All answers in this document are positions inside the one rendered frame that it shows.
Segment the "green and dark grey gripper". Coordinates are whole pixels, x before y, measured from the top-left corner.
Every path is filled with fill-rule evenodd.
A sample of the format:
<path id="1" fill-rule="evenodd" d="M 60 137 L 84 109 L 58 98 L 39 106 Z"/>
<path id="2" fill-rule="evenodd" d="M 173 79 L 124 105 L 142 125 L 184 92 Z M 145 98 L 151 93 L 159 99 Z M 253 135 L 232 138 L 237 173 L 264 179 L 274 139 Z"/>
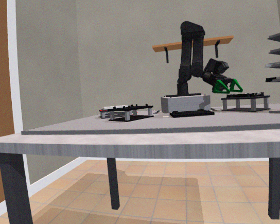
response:
<path id="1" fill-rule="evenodd" d="M 230 84 L 230 89 L 228 89 L 228 83 Z M 232 78 L 216 78 L 214 83 L 209 80 L 209 84 L 213 86 L 212 92 L 213 93 L 222 93 L 222 94 L 229 94 L 231 92 L 243 92 L 243 89 L 239 85 L 236 79 Z M 234 85 L 237 85 L 240 90 L 235 90 Z M 226 91 L 223 91 L 223 89 Z"/>

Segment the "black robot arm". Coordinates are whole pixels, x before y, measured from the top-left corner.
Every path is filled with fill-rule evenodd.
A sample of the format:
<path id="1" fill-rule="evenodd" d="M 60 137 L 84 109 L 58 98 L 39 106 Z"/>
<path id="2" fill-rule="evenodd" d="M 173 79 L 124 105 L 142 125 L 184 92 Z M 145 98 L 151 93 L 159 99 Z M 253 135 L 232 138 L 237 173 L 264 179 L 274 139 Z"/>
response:
<path id="1" fill-rule="evenodd" d="M 210 58 L 203 70 L 203 40 L 205 31 L 202 26 L 185 21 L 180 26 L 182 35 L 181 64 L 179 78 L 177 80 L 177 95 L 166 95 L 166 97 L 195 96 L 199 94 L 189 94 L 188 83 L 191 76 L 200 77 L 209 84 L 209 80 L 214 83 L 216 78 L 227 78 L 223 74 L 228 68 L 228 63 Z M 191 49 L 192 65 L 191 65 Z M 211 73 L 212 72 L 212 73 Z"/>

